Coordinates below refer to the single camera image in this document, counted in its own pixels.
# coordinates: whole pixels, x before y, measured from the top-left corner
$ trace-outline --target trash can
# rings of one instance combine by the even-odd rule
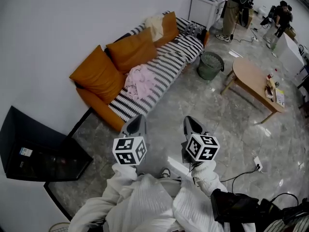
[[[219,71],[224,71],[224,62],[222,58],[213,52],[204,52],[197,68],[199,76],[204,80],[211,81],[216,77]]]

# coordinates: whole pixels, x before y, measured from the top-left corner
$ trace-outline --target table leg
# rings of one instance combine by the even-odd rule
[[[231,87],[233,85],[233,83],[235,82],[236,77],[234,76],[233,79],[229,82],[229,84],[221,91],[221,94],[223,95],[226,90],[228,90],[229,87]]]
[[[276,112],[273,112],[272,114],[270,114],[266,119],[264,119],[261,124],[265,123],[266,121],[268,121],[270,119],[270,117],[272,117]]]
[[[229,77],[232,73],[233,73],[233,70],[231,70],[231,72],[227,75],[227,77]]]

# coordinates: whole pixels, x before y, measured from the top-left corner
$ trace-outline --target marble floor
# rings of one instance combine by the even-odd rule
[[[249,28],[260,28],[259,22],[255,17]],[[259,42],[252,43],[236,40],[225,43],[211,35],[205,50],[223,58],[225,71],[219,73],[213,81],[207,82],[197,74],[199,59],[183,71],[147,117],[149,148],[145,160],[138,166],[138,172],[156,176],[164,166],[171,167],[173,171],[181,169],[180,144],[185,141],[183,119],[190,115],[203,123],[221,145],[215,158],[215,171],[221,180],[253,170],[254,157],[259,156],[261,159],[265,173],[242,175],[234,183],[234,192],[258,199],[271,199],[282,192],[295,194],[300,201],[308,196],[306,175],[309,126],[303,111],[298,109],[302,95],[280,61],[265,46],[262,40],[265,31],[259,29],[256,33]],[[239,25],[234,34],[238,40],[250,41],[252,36],[250,29]],[[230,50],[248,58],[266,74],[274,74],[280,89],[285,93],[286,108],[283,114],[276,114],[266,123],[260,124],[270,111],[244,90],[233,86],[223,96],[220,95],[229,81],[226,76],[235,59],[229,54]],[[78,181],[49,184],[51,191],[71,216],[87,199],[102,195],[106,179],[113,174],[111,166],[115,159],[112,143],[117,135],[96,114],[91,114],[74,134],[74,138],[94,160]],[[231,191],[232,181],[224,184]],[[276,204],[284,208],[296,202],[293,197],[282,195]]]

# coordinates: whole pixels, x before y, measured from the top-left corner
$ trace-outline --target black and white striped blanket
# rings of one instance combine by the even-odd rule
[[[151,89],[152,94],[135,101],[123,88],[119,95],[109,104],[109,107],[125,122],[138,114],[146,116],[177,79],[183,68],[203,52],[204,46],[199,39],[184,34],[189,23],[191,22],[177,18],[177,27],[181,33],[171,42],[157,48],[158,56],[146,63],[147,68],[155,75],[156,83],[154,88]],[[145,25],[141,24],[131,30],[129,34],[135,35],[144,29]]]

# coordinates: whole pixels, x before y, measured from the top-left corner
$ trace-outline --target white cabinet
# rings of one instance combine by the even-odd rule
[[[197,22],[207,30],[220,19],[225,0],[192,0],[189,21]]]

